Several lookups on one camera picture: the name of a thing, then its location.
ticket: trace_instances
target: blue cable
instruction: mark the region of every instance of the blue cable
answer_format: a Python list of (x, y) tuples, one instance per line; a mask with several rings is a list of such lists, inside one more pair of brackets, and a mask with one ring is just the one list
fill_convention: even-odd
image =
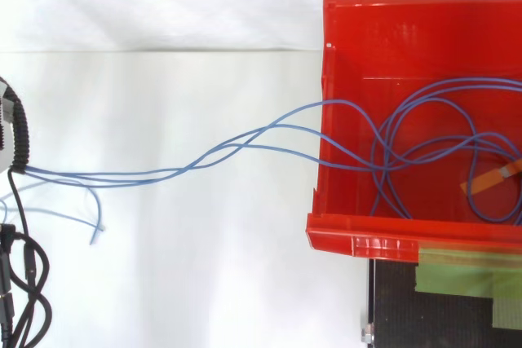
[[(64, 181), (68, 181), (70, 183), (80, 183), (79, 181), (76, 181), (76, 180), (73, 180), (73, 179), (66, 179)], [(20, 189), (18, 189), (18, 192), (21, 193), (23, 191), (27, 191), (27, 190), (33, 189), (35, 187), (40, 187), (42, 185), (47, 185), (48, 183), (49, 183), (48, 181), (41, 181), (41, 182), (38, 182), (38, 183), (31, 183), (29, 185), (25, 185), (25, 186), (21, 187)], [(38, 212), (38, 213), (41, 213), (41, 214), (49, 214), (49, 215), (57, 216), (59, 218), (66, 218), (66, 219), (69, 219), (69, 220), (73, 220), (75, 222), (81, 222), (81, 223), (84, 223), (84, 224), (86, 224), (88, 226), (91, 226), (91, 227), (94, 228), (94, 231), (92, 233), (90, 244), (94, 244), (95, 239), (96, 239), (98, 233), (103, 231), (103, 228), (101, 227), (101, 222), (102, 222), (101, 200), (100, 200), (100, 197), (98, 196), (98, 194), (93, 189), (91, 189), (90, 187), (85, 187), (85, 188), (94, 197), (95, 202), (96, 202), (97, 219), (96, 219), (96, 224), (95, 225), (90, 223), (90, 222), (81, 220), (79, 218), (68, 216), (66, 214), (61, 214), (61, 213), (52, 211), (50, 209), (28, 207), (28, 208), (25, 208), (25, 210), (29, 211), (29, 212), (32, 211), (32, 212)], [(14, 196), (13, 193), (8, 193), (8, 194), (0, 197), (0, 204), (2, 204), (3, 209), (4, 209), (4, 217), (3, 217), (3, 221), (2, 221), (2, 223), (4, 223), (4, 224), (5, 224), (6, 220), (7, 220), (7, 213), (8, 213), (8, 211), (15, 211), (15, 212), (18, 211), (18, 209), (10, 209), (10, 208), (7, 207), (5, 199), (8, 199), (9, 197), (12, 197), (12, 196)]]
[[(443, 88), (441, 90), (429, 91), (435, 89), (436, 87), (452, 84), (452, 83), (475, 83), (465, 86), (452, 86), (450, 88)], [(31, 177), (41, 179), (42, 181), (50, 182), (50, 183), (58, 183), (61, 185), (68, 185), (74, 187), (87, 187), (91, 190), (94, 188), (113, 188), (113, 187), (134, 187), (134, 186), (143, 186), (150, 183), (157, 183), (161, 181), (165, 181), (167, 179), (176, 177), (183, 173), (186, 173), (189, 170), (197, 170), (211, 167), (213, 165), (217, 165), (218, 163), (228, 159), (229, 157), (238, 153), (242, 148), (257, 148), (257, 149), (267, 149), (276, 152), (284, 152), (292, 155), (300, 156), (310, 161), (314, 161), (320, 165), (327, 165), (329, 167), (343, 169), (343, 170), (356, 170), (356, 171), (365, 171), (372, 173), (374, 177), (374, 182), (376, 184), (376, 188), (378, 189), (378, 194), (376, 196), (376, 200), (374, 202), (374, 206), (371, 210), (371, 214), (374, 213), (377, 208), (378, 201), (382, 197), (395, 211), (399, 216), (404, 218), (412, 218), (409, 211), (406, 209), (405, 205), (400, 200), (399, 195), (396, 192), (396, 189), (393, 187), (392, 181), (390, 179), (390, 173), (392, 171), (402, 170), (405, 167), (410, 165), (424, 165), (430, 162), (438, 161), (458, 150), (466, 149), (472, 150), (473, 157), (471, 159), (471, 167), (469, 171), (468, 177), (468, 200), (470, 202), (470, 207), (474, 211), (477, 216), (480, 218), (489, 221), (489, 222), (504, 222), (512, 216), (520, 209), (522, 206), (522, 195), (518, 199), (514, 209), (504, 217), (500, 218), (490, 218), (483, 215), (475, 206), (473, 201), (473, 197), (471, 196), (471, 180), (475, 177), (476, 170), (476, 162), (478, 160), (479, 152), (491, 152), (497, 154), (499, 156), (503, 156), (513, 161), (515, 159), (519, 159), (521, 157), (518, 148), (505, 136), (497, 133), (497, 132), (482, 132), (477, 133), (476, 128), (474, 126), (473, 121), (470, 116), (457, 104), (453, 103), (448, 99), (436, 98), (437, 95), (442, 95), (446, 93), (451, 93), (454, 91), (461, 90), (509, 90), (515, 92), (522, 92), (522, 82), (511, 81), (508, 79), (502, 78), (484, 78), (484, 77), (468, 77), (468, 78), (456, 78), (449, 79), (446, 81), (438, 81), (436, 83), (432, 83), (428, 86), (423, 87), (420, 90), (415, 91), (412, 95), (410, 95), (407, 99), (405, 99), (399, 107), (385, 120), (384, 123), (380, 125), (377, 129), (375, 124), (371, 121), (368, 114), (358, 105), (342, 100), (342, 99), (330, 99), (325, 101), (320, 101), (314, 104), (309, 104), (302, 106), (301, 108), (297, 108), (291, 112), (286, 113), (285, 115), (277, 118), (275, 121), (270, 123), (268, 126), (258, 128), (256, 130), (252, 130), (250, 132), (246, 132), (244, 134), (240, 134), (235, 138), (226, 140), (218, 144), (216, 147), (211, 148), (209, 151), (201, 155), (195, 161), (181, 168), (168, 168), (168, 169), (159, 169), (159, 170), (150, 170), (150, 171), (140, 171), (140, 172), (94, 172), (94, 173), (86, 173), (86, 172), (78, 172), (78, 173), (60, 173), (54, 172), (50, 170), (42, 170), (32, 166), (28, 166), (27, 174)], [(420, 143), (418, 146), (414, 146), (410, 150), (408, 150), (404, 154), (398, 154), (393, 150), (393, 143), (397, 134), (397, 131), (400, 128), (401, 122), (405, 119), (405, 117), (414, 110), (416, 107), (429, 102), (436, 102), (440, 104), (446, 104), (450, 107), (454, 108), (458, 111), (466, 120), (471, 129), (471, 135), (450, 135), (442, 138), (435, 138), (427, 140), (426, 142)], [(354, 108), (359, 112), (360, 115), (368, 122), (370, 128), (374, 132), (374, 142), (372, 143), (371, 153), (369, 157), (369, 161), (364, 158), (357, 156), (357, 154), (347, 150), (340, 144), (333, 141), (327, 135), (324, 135), (315, 130), (310, 130), (301, 126), (292, 126), (287, 124), (281, 124), (281, 121), (286, 118), (293, 116), (295, 113), (301, 112), (303, 110), (314, 108), (323, 105), (331, 105), (331, 104), (341, 104), (351, 108)], [(257, 139), (261, 134), (270, 129), (275, 128), (288, 128), (294, 130), (300, 130), (304, 132), (308, 132), (314, 134), (316, 136), (321, 137), (327, 143), (332, 144), (340, 151), (344, 152), (352, 159), (357, 161), (359, 164), (363, 166), (353, 166), (353, 165), (342, 165), (339, 163), (333, 163), (328, 161), (323, 161), (321, 159), (315, 158), (313, 156), (309, 156), (307, 154), (303, 154), (301, 152), (296, 152), (294, 150), (289, 150), (285, 148), (277, 148), (273, 146), (264, 146), (259, 144), (251, 144), (252, 141)], [(244, 143), (234, 143), (239, 139), (243, 139), (245, 137), (249, 137)], [(488, 139), (498, 139), (506, 144), (511, 152), (508, 152), (506, 149), (502, 148), (499, 144), (494, 143)], [(431, 151), (427, 154), (424, 154), (416, 159), (409, 159), (413, 152), (419, 151), (423, 148), (431, 146), (436, 143), (454, 141), (458, 142), (450, 148), (441, 148), (435, 151)], [(381, 165), (376, 165), (375, 162), (375, 149), (377, 143), (383, 147), (383, 163)], [(213, 161), (208, 164), (201, 164), (203, 160), (205, 160), (208, 156), (215, 154), (221, 150), (233, 148), (233, 151), (229, 152), (227, 155), (219, 158), (216, 161)], [(143, 176), (149, 176), (154, 174), (162, 174), (167, 173), (167, 175), (157, 177), (157, 178), (143, 178)], [(56, 176), (56, 178), (48, 178), (47, 176), (52, 175)], [(98, 177), (133, 177), (133, 179), (110, 179), (110, 178), (98, 178)], [(107, 185), (98, 185), (98, 184), (89, 184), (86, 185), (82, 181), (94, 182), (94, 183), (107, 183)], [(386, 192), (384, 191), (384, 184), (390, 189), (391, 192), (391, 200)], [(520, 224), (522, 222), (522, 211), (519, 212), (518, 218), (515, 220), (515, 224)]]

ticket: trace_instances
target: red storage bin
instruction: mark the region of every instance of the red storage bin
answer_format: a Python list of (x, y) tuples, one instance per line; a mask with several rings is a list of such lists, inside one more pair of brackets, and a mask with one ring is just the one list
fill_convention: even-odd
[[(379, 126), (407, 96), (448, 78), (505, 77), (522, 81), (522, 0), (324, 0), (324, 99), (359, 104)], [(477, 130), (497, 131), (522, 148), (522, 94), (452, 93)], [(326, 105), (322, 132), (369, 158), (374, 134), (364, 118)], [(451, 108), (426, 104), (406, 118), (397, 151), (447, 134), (469, 134)], [(321, 159), (355, 161), (321, 141)], [(522, 227), (513, 219), (486, 223), (470, 209), (460, 184), (471, 152), (395, 172), (394, 184), (414, 216), (406, 220), (381, 202), (368, 216), (377, 188), (370, 173), (319, 167), (307, 235), (315, 249), (357, 257), (418, 261), (419, 246), (522, 253)], [(477, 175), (500, 163), (479, 159)], [(513, 208), (520, 179), (476, 195), (491, 215)]]

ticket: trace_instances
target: white table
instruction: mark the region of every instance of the white table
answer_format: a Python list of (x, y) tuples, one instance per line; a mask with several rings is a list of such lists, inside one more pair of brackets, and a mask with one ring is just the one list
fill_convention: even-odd
[[(185, 165), (321, 99), (320, 52), (1, 54), (0, 64), (24, 101), (31, 164), (51, 170)], [(289, 122), (320, 121), (313, 109)], [(259, 142), (319, 148), (295, 131)], [(314, 163), (249, 150), (161, 184), (101, 191), (106, 232), (93, 246), (89, 227), (29, 214), (51, 259), (42, 348), (361, 347), (366, 261), (310, 248), (316, 176)], [(23, 200), (95, 218), (82, 190), (42, 187)], [(20, 265), (20, 249), (12, 257)], [(17, 293), (18, 315), (25, 300)]]

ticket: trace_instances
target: green tape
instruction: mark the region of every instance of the green tape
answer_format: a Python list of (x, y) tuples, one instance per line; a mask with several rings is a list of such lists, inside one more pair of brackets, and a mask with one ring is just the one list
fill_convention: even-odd
[(493, 327), (522, 330), (522, 300), (506, 297), (494, 298)]
[(493, 297), (493, 274), (479, 267), (427, 264), (416, 269), (421, 293), (444, 293), (465, 297)]
[(415, 290), (491, 297), (493, 327), (522, 330), (522, 256), (420, 249)]

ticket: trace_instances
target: metal screw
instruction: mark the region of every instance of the metal screw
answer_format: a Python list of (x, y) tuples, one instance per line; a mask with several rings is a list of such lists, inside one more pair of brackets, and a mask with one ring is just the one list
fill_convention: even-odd
[(374, 344), (374, 324), (366, 324), (361, 331), (361, 341), (365, 344)]

